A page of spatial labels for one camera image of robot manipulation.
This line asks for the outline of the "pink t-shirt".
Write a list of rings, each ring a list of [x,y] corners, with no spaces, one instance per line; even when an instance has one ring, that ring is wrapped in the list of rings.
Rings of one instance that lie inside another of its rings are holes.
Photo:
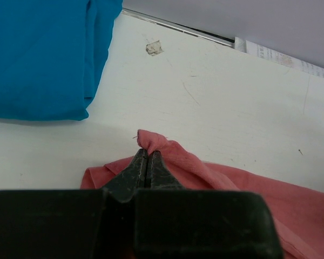
[[[181,190],[138,188],[120,203],[108,193],[104,255],[136,258],[324,258],[324,193],[203,162],[179,143],[140,129],[137,143],[160,151]],[[88,168],[81,189],[101,189],[134,156]]]

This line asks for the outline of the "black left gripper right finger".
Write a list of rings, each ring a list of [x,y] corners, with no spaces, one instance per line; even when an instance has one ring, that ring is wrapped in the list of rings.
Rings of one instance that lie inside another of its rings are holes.
[[[147,164],[147,189],[181,190],[185,187],[168,170],[160,151],[150,154]]]

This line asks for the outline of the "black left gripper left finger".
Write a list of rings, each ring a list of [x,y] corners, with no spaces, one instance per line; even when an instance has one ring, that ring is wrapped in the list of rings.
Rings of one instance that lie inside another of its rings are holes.
[[[133,199],[138,188],[144,188],[148,165],[148,153],[139,149],[129,165],[104,185],[110,195],[120,203]]]

